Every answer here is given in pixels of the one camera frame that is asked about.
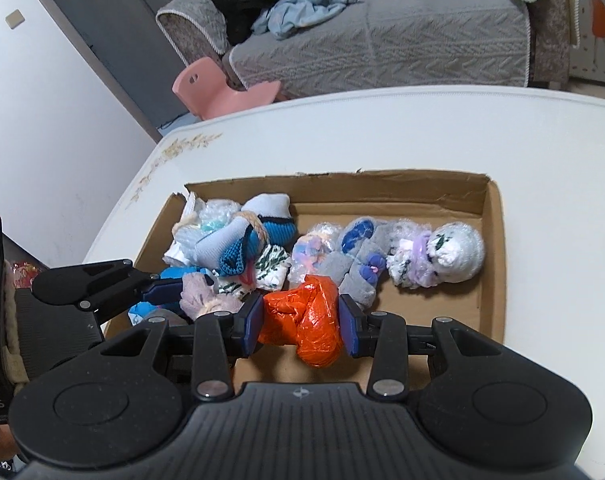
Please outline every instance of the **pink chair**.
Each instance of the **pink chair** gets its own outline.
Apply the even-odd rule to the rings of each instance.
[[[271,104],[280,87],[280,81],[263,82],[238,92],[229,88],[224,72],[213,59],[201,57],[180,73],[172,89],[188,110],[204,121]]]

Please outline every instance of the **wall illustration of girl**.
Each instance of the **wall illustration of girl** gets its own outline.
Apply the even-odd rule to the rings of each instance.
[[[598,41],[600,40],[605,47],[605,4],[602,0],[591,0],[591,32],[593,33],[593,65],[597,67]]]

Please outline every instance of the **silver bolt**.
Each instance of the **silver bolt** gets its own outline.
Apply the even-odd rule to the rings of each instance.
[[[380,381],[375,381],[373,390],[383,397],[391,397],[404,392],[405,385],[395,379],[381,379]]]
[[[202,383],[198,384],[196,391],[202,397],[220,397],[229,391],[229,387],[222,381],[202,381]]]

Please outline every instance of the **orange wrapped object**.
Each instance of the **orange wrapped object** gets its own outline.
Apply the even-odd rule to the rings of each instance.
[[[263,344],[295,345],[306,364],[332,364],[342,349],[338,326],[338,289],[326,276],[307,274],[294,290],[271,292],[264,298],[265,321],[258,340]]]

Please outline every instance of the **door frame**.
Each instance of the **door frame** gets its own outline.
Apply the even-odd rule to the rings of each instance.
[[[71,25],[71,22],[67,19],[64,13],[60,10],[60,7],[55,3],[54,0],[39,0],[41,5],[52,17],[52,20],[56,23],[58,28],[67,37],[69,42],[82,56],[85,62],[89,65],[89,68],[100,78],[105,84],[109,92],[111,92],[120,104],[127,110],[134,120],[140,124],[140,127],[147,132],[147,134],[156,142],[160,142],[162,135],[153,126],[147,116],[142,113],[138,105],[134,103],[129,94],[124,91],[119,82],[116,81],[114,76],[111,75],[105,65],[103,65],[96,55],[91,51],[89,45],[85,43],[78,31]]]

